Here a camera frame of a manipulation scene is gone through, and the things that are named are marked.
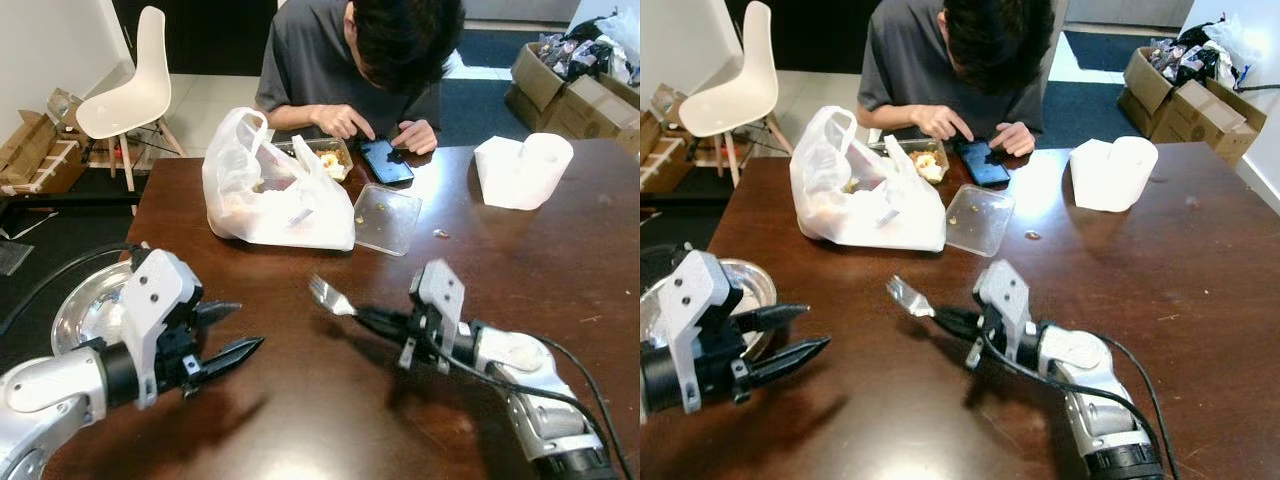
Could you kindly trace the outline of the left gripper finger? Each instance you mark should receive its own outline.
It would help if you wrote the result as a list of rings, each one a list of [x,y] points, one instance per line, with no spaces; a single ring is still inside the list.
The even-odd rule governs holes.
[[[750,311],[750,332],[786,330],[791,321],[810,311],[809,305],[769,305]]]
[[[817,357],[831,342],[829,338],[810,338],[795,346],[776,351],[771,357],[751,364],[750,388],[759,389],[795,372]]]
[[[204,387],[239,367],[265,342],[264,337],[246,337],[233,340],[202,362],[196,372],[196,387]]]
[[[242,308],[242,303],[214,301],[197,303],[197,328],[209,329]]]

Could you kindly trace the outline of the grey-shirted man's left hand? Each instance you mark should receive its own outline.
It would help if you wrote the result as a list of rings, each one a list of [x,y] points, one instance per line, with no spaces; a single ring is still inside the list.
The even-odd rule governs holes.
[[[429,120],[406,120],[399,123],[398,127],[399,133],[390,142],[393,147],[417,155],[433,152],[438,147],[436,132]]]
[[[1032,154],[1036,148],[1036,136],[1023,122],[1000,123],[997,134],[989,142],[992,150],[1002,150],[1014,157]]]

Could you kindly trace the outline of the grey-shirted man's right hand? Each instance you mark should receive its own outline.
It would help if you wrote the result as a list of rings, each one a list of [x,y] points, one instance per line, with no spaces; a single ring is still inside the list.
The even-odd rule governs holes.
[[[310,109],[310,120],[329,136],[340,140],[378,137],[370,122],[349,105],[311,105]]]
[[[951,108],[942,105],[911,105],[910,122],[924,134],[937,140],[951,140],[955,136],[973,141],[975,136],[969,125]]]

